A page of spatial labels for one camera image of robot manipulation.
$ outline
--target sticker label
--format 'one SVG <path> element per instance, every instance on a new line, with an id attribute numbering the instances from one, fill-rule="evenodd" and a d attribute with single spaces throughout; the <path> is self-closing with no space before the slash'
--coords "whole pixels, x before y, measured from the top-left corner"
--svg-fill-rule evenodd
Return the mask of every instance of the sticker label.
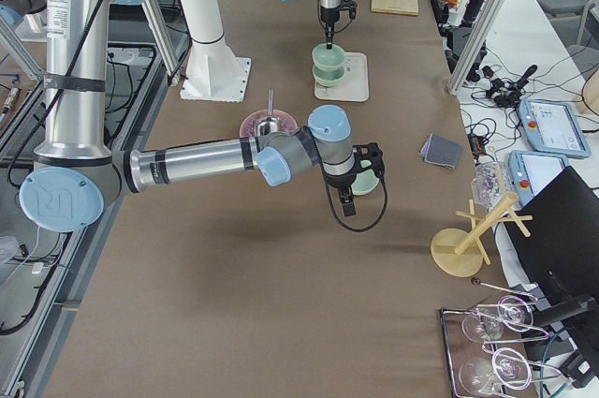
<path id="1" fill-rule="evenodd" d="M 69 39 L 71 0 L 48 0 L 48 37 Z"/>
<path id="2" fill-rule="evenodd" d="M 591 370 L 591 366 L 589 364 L 587 364 L 586 361 L 584 361 L 583 363 L 580 364 L 580 366 L 578 367 L 578 370 L 581 374 L 585 374 L 587 373 L 589 370 Z"/>

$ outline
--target silver robot arm segment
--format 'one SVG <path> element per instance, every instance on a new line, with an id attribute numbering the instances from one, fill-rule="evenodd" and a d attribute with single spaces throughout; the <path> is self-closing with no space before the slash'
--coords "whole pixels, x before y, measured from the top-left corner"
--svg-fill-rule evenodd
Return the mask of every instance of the silver robot arm segment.
<path id="1" fill-rule="evenodd" d="M 150 185 L 254 169 L 260 169 L 267 183 L 276 186 L 290 181 L 321 159 L 333 177 L 345 175 L 354 167 L 351 128 L 345 112 L 336 106 L 315 109 L 308 126 L 292 135 L 277 132 L 259 138 L 190 144 L 166 150 L 134 150 L 122 153 L 120 162 L 129 191 L 138 193 Z"/>

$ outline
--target pink plate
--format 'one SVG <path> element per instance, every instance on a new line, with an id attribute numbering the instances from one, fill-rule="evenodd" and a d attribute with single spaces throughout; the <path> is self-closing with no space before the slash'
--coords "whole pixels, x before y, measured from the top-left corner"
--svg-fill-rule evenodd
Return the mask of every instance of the pink plate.
<path id="1" fill-rule="evenodd" d="M 268 110 L 256 111 L 248 115 L 240 127 L 240 137 L 252 138 L 256 134 L 254 128 L 256 123 L 262 120 L 269 114 Z M 287 134 L 292 134 L 298 129 L 298 124 L 295 119 L 287 114 L 285 111 L 274 110 L 273 116 L 279 119 L 280 130 Z"/>

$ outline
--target logo on robot base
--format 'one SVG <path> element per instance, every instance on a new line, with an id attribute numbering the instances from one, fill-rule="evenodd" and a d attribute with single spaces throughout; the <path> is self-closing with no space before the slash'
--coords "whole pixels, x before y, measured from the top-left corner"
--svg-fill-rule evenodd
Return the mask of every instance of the logo on robot base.
<path id="1" fill-rule="evenodd" d="M 73 196 L 68 190 L 46 190 L 36 184 L 37 214 L 43 217 L 73 218 Z"/>

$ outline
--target wooden cup stand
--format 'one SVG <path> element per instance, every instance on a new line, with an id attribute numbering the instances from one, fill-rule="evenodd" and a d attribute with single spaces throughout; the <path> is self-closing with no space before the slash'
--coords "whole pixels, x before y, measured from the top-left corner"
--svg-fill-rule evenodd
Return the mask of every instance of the wooden cup stand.
<path id="1" fill-rule="evenodd" d="M 514 222 L 525 237 L 531 233 L 522 221 L 533 220 L 531 215 L 517 215 L 512 205 L 518 201 L 515 192 L 506 193 L 484 217 L 475 215 L 475 202 L 470 200 L 470 213 L 456 211 L 456 215 L 470 218 L 470 232 L 457 228 L 446 228 L 437 232 L 431 241 L 432 258 L 441 269 L 460 278 L 472 276 L 480 270 L 483 260 L 490 265 L 489 255 L 480 237 L 487 229 L 499 222 Z"/>

